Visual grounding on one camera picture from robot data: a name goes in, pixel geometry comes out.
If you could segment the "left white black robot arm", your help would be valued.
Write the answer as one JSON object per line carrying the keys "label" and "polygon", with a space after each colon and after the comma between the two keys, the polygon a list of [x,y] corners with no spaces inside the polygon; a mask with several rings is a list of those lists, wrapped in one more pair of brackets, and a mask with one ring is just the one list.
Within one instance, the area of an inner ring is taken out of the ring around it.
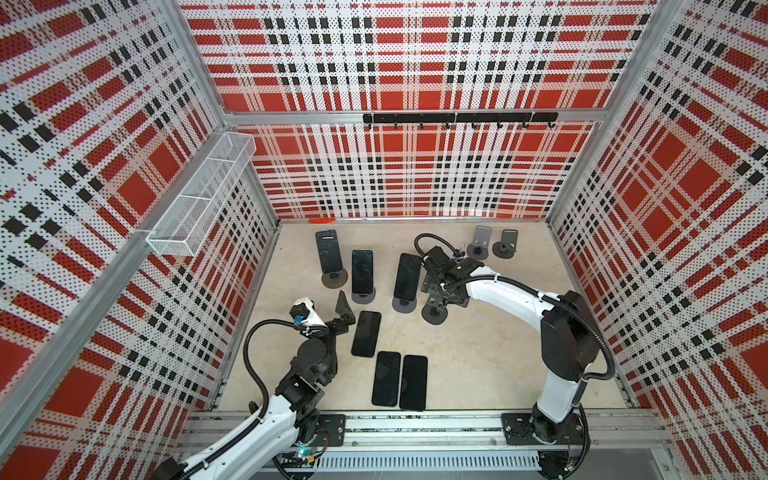
{"label": "left white black robot arm", "polygon": [[[179,463],[168,458],[152,473],[153,479],[249,479],[279,454],[307,445],[316,436],[317,405],[338,374],[337,337],[356,323],[344,292],[338,294],[336,317],[326,322],[314,303],[303,297],[291,306],[289,321],[266,319],[251,327],[242,358],[256,383],[262,403],[245,420],[211,446]],[[287,374],[273,393],[257,374],[249,357],[253,336],[267,326],[286,327],[304,341],[290,361]]]}

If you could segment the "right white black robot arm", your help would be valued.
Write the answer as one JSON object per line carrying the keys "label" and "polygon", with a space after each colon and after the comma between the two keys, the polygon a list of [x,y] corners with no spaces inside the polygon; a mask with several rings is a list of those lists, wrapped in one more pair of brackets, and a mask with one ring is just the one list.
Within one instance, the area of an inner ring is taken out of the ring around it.
{"label": "right white black robot arm", "polygon": [[526,435],[553,445],[571,423],[591,380],[616,376],[611,349],[584,299],[569,291],[555,294],[503,276],[433,233],[421,233],[414,248],[425,269],[421,290],[428,294],[422,318],[440,325],[448,307],[471,300],[490,304],[524,321],[539,334],[544,386],[534,404]]}

